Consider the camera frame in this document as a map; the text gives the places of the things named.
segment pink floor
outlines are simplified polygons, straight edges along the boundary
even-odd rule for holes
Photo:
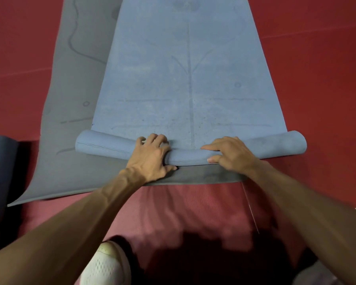
[[[308,141],[303,155],[272,163],[356,206],[356,0],[249,3],[287,127]],[[0,0],[0,134],[35,141],[35,153],[61,7],[62,0]],[[245,186],[260,231],[282,240],[296,264],[303,241],[251,182]],[[28,203],[21,232],[83,196]],[[132,196],[108,236],[124,236],[152,270],[164,268],[161,250],[184,247],[187,236],[251,252],[253,230],[241,183],[155,186]]]

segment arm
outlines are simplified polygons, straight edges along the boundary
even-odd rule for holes
[[[356,210],[323,196],[255,157],[237,137],[216,139],[202,149],[209,158],[246,175],[289,217],[308,246],[342,281],[356,284]]]
[[[105,185],[0,250],[0,284],[73,284],[120,208],[144,183],[175,166],[162,165],[164,135],[140,137],[127,167]]]

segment person's left arm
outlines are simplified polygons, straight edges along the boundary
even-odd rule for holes
[[[163,166],[164,135],[136,141],[127,167],[107,185],[75,202],[0,250],[0,284],[73,284],[98,249],[115,216],[143,184],[175,166]]]

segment hand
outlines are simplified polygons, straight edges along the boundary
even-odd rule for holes
[[[249,175],[253,167],[260,162],[238,137],[223,137],[215,139],[211,144],[201,149],[220,151],[223,155],[209,157],[209,163],[219,163],[227,170]]]
[[[162,164],[165,154],[171,150],[168,145],[160,147],[162,143],[168,144],[166,136],[162,134],[150,134],[147,139],[139,137],[136,140],[127,168],[134,168],[146,179],[146,183],[165,177],[171,170],[177,170],[176,166]]]

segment sneaker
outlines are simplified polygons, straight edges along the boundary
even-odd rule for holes
[[[113,241],[100,244],[80,276],[80,285],[131,285],[131,267],[123,249]]]

